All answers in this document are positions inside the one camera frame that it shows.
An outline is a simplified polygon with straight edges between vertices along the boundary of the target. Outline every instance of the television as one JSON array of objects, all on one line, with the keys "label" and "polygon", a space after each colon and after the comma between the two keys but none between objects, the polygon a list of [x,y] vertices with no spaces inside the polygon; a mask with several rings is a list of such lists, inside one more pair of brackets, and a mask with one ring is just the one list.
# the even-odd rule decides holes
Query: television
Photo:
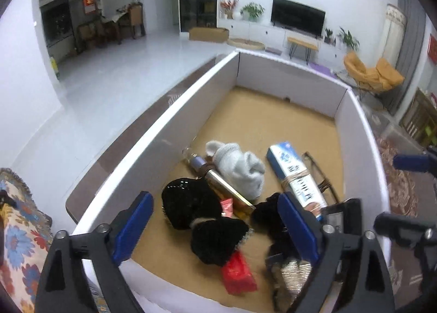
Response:
[{"label": "television", "polygon": [[273,25],[321,36],[325,12],[289,0],[273,0],[271,21]]}]

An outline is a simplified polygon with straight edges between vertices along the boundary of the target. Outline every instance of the framed picture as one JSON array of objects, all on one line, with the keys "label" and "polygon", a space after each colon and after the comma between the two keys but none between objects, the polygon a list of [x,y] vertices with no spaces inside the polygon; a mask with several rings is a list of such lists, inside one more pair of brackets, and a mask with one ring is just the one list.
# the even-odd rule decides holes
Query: framed picture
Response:
[{"label": "framed picture", "polygon": [[95,0],[83,0],[85,14],[94,13],[97,10]]},{"label": "framed picture", "polygon": [[434,64],[437,64],[437,40],[434,38],[434,36],[432,34],[430,35],[430,45],[428,47],[428,56],[434,62]]}]

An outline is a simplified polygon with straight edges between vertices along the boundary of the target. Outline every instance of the green plant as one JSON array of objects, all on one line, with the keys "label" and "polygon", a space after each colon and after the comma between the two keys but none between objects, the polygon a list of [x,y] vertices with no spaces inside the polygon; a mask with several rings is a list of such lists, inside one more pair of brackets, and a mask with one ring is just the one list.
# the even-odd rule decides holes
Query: green plant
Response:
[{"label": "green plant", "polygon": [[264,13],[264,11],[265,8],[263,8],[260,4],[250,2],[240,10],[240,14],[247,12],[250,19],[257,19]]},{"label": "green plant", "polygon": [[325,28],[325,31],[326,31],[326,36],[327,36],[328,38],[331,38],[331,37],[332,37],[332,34],[333,34],[333,31],[330,30],[329,28]]},{"label": "green plant", "polygon": [[341,31],[337,34],[337,36],[340,38],[340,40],[345,44],[347,47],[351,48],[352,50],[358,50],[358,46],[360,45],[360,42],[357,40],[357,38],[353,37],[352,34],[350,34],[350,31],[346,31],[340,27]]}]

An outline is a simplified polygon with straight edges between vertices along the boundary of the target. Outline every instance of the red calendar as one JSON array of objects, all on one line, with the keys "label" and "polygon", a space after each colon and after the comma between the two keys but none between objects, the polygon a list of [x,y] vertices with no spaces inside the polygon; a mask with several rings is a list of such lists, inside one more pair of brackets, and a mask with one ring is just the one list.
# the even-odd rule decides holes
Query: red calendar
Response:
[{"label": "red calendar", "polygon": [[437,64],[437,40],[434,38],[434,36],[432,34],[430,35],[430,45],[428,47],[428,56],[434,62],[434,64]]}]

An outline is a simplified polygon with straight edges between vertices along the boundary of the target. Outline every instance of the yellow chair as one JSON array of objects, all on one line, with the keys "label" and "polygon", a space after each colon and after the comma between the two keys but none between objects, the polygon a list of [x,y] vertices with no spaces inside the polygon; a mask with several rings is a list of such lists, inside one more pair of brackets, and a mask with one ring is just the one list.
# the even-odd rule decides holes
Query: yellow chair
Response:
[{"label": "yellow chair", "polygon": [[385,92],[404,82],[404,77],[384,58],[379,59],[375,68],[367,68],[357,54],[351,51],[343,61],[360,91]]}]

